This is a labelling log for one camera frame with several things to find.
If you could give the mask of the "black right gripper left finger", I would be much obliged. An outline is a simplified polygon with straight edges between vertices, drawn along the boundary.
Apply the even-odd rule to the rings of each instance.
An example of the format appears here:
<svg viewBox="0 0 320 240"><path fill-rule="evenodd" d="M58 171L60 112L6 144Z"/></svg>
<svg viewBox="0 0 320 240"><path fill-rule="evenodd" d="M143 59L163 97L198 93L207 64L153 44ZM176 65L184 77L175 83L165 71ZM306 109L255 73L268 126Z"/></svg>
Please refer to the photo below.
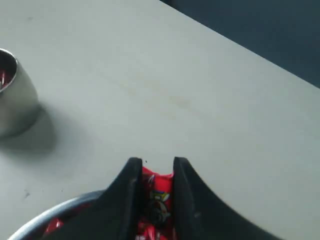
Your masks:
<svg viewBox="0 0 320 240"><path fill-rule="evenodd" d="M45 240L134 240L142 190L140 158L131 157L103 194Z"/></svg>

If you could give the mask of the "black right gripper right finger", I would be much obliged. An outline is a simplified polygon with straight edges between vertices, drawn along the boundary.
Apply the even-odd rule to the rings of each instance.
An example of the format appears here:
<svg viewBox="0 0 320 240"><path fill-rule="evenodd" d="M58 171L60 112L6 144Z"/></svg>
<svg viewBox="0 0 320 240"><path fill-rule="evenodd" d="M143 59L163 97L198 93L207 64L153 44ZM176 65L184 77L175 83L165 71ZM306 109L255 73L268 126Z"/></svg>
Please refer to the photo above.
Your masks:
<svg viewBox="0 0 320 240"><path fill-rule="evenodd" d="M174 225L179 240L275 240L223 202L184 157L173 161Z"/></svg>

